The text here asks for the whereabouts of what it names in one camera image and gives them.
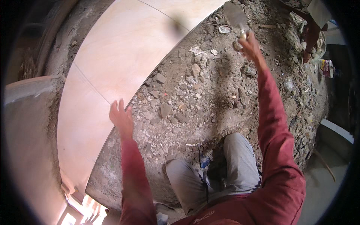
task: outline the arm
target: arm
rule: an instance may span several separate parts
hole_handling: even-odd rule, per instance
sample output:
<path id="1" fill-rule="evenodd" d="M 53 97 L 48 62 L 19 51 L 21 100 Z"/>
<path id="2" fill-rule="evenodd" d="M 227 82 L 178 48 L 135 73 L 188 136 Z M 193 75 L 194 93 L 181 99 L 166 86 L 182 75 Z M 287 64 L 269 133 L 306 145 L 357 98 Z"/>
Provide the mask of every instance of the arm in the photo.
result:
<path id="1" fill-rule="evenodd" d="M 250 33 L 249 41 L 239 40 L 239 43 L 258 70 L 258 138 L 263 172 L 262 188 L 253 196 L 252 204 L 266 207 L 272 218 L 278 216 L 290 219 L 289 223 L 296 222 L 305 198 L 305 178 L 293 160 L 294 138 L 288 131 L 283 103 L 254 34 Z"/>
<path id="2" fill-rule="evenodd" d="M 119 131 L 121 140 L 122 169 L 122 224 L 156 224 L 156 210 L 153 204 L 148 179 L 145 175 L 144 161 L 137 143 L 132 139 L 134 123 L 131 108 L 124 111 L 121 99 L 111 105 L 110 120 Z"/>

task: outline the metal tool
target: metal tool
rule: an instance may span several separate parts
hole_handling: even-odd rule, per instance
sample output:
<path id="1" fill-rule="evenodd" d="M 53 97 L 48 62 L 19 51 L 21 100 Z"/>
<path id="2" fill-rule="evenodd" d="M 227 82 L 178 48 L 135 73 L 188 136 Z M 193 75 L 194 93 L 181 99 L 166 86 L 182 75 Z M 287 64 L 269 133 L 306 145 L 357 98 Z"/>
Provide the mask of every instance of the metal tool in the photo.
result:
<path id="1" fill-rule="evenodd" d="M 249 26 L 247 25 L 247 17 L 240 6 L 229 1 L 224 4 L 225 17 L 233 28 L 239 28 L 241 36 L 239 38 L 246 39 Z"/>

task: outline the worker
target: worker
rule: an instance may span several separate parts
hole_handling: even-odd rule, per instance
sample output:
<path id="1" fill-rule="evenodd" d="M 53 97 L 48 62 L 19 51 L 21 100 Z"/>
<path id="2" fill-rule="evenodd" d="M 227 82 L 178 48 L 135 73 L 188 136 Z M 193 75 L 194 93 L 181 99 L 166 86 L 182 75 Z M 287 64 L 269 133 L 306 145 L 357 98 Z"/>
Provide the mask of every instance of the worker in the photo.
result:
<path id="1" fill-rule="evenodd" d="M 303 61 L 307 63 L 311 59 L 311 49 L 315 47 L 321 31 L 327 31 L 327 22 L 331 19 L 331 14 L 323 4 L 322 0 L 278 0 L 280 14 L 294 12 L 304 20 L 302 38 L 306 42 L 303 54 Z"/>
<path id="2" fill-rule="evenodd" d="M 305 178 L 294 163 L 294 138 L 289 132 L 276 83 L 254 33 L 239 39 L 245 56 L 258 71 L 259 146 L 263 155 L 260 179 L 253 149 L 239 133 L 224 140 L 227 186 L 218 192 L 208 177 L 175 159 L 167 164 L 170 184 L 186 218 L 174 224 L 296 224 L 305 199 Z M 124 101 L 111 105 L 110 120 L 119 131 L 122 168 L 121 224 L 156 224 L 156 209 L 145 175 L 143 158 L 132 139 L 131 108 Z"/>

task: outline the dirt floor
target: dirt floor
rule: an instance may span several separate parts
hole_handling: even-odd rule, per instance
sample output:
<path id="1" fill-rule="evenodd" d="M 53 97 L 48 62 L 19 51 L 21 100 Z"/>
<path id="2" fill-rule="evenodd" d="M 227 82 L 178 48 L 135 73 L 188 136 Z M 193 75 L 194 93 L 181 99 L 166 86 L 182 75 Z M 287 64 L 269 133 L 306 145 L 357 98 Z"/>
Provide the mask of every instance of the dirt floor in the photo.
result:
<path id="1" fill-rule="evenodd" d="M 49 75 L 60 73 L 66 77 L 82 40 L 112 3 L 91 2 L 93 4 L 79 1 L 64 23 L 49 59 Z M 290 23 L 286 23 L 267 0 L 233 2 L 248 15 L 248 25 L 255 32 L 279 87 L 289 129 L 295 137 L 294 160 L 304 169 L 315 145 L 317 127 L 326 117 L 329 105 L 327 86 L 318 75 L 317 67 L 302 63 L 305 48 L 299 38 L 302 20 L 292 14 Z M 202 170 L 222 180 L 226 177 L 222 141 L 230 133 L 239 132 L 249 140 L 261 171 L 256 70 L 252 62 L 233 49 L 238 31 L 221 34 L 217 23 L 227 26 L 222 9 L 194 29 L 169 54 L 131 102 L 134 139 L 145 162 L 154 200 L 169 207 L 180 204 L 167 179 L 166 163 L 178 158 L 200 168 L 201 153 L 202 159 L 210 160 Z M 276 28 L 259 28 L 262 24 Z M 189 51 L 196 47 L 200 47 L 203 54 L 195 56 Z M 210 52 L 213 49 L 218 55 Z M 292 91 L 284 87 L 286 78 L 293 81 Z M 99 203 L 116 210 L 121 209 L 122 199 L 120 149 L 118 133 L 113 130 L 86 189 Z"/>

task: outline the red long-sleeve shirt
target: red long-sleeve shirt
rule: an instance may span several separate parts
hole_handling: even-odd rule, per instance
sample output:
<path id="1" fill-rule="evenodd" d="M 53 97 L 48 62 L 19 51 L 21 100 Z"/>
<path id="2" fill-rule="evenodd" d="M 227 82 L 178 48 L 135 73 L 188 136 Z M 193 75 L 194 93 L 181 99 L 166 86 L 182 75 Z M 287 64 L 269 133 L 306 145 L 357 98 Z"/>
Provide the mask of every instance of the red long-sleeve shirt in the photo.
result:
<path id="1" fill-rule="evenodd" d="M 174 224 L 296 224 L 305 199 L 305 177 L 293 160 L 294 138 L 276 83 L 266 68 L 258 71 L 259 128 L 263 154 L 261 188 L 210 202 L 196 215 Z M 122 142 L 122 224 L 156 224 L 143 158 L 133 140 Z"/>

